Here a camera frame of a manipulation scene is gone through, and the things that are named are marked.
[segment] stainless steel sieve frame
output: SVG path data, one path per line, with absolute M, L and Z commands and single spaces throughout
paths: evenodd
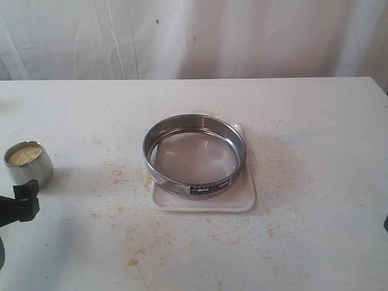
M 152 165 L 151 157 L 155 147 L 166 138 L 180 133 L 203 133 L 226 143 L 234 152 L 237 160 L 235 171 L 218 181 L 206 184 L 187 184 L 168 178 Z M 143 155 L 147 170 L 162 189 L 189 198 L 214 196 L 228 189 L 237 179 L 247 158 L 247 146 L 241 135 L 226 122 L 206 115 L 177 115 L 155 124 L 143 141 Z

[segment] sieve label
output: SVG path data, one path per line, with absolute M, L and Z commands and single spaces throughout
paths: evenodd
M 210 193 L 215 193 L 218 192 L 222 189 L 225 189 L 229 186 L 230 180 L 220 183 L 220 184 L 215 184 L 211 186 L 204 186 L 204 187 L 190 187 L 190 195 L 205 195 L 205 194 L 210 194 Z

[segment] white tray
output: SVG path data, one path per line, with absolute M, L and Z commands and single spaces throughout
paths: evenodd
M 229 124 L 233 126 L 244 139 L 246 138 L 244 129 L 241 125 L 235 122 L 229 122 Z M 164 211 L 244 212 L 255 205 L 256 195 L 249 163 L 246 162 L 235 183 L 231 188 L 220 195 L 200 200 L 185 199 L 164 191 L 152 182 L 151 199 L 157 209 Z

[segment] white curtain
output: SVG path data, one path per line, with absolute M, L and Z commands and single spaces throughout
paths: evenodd
M 0 79 L 371 76 L 388 0 L 0 0 Z

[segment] metal sieve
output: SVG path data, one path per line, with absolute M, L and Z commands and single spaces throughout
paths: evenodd
M 210 197 L 229 188 L 246 161 L 240 134 L 205 115 L 178 115 L 154 125 L 143 154 L 162 189 L 188 198 Z

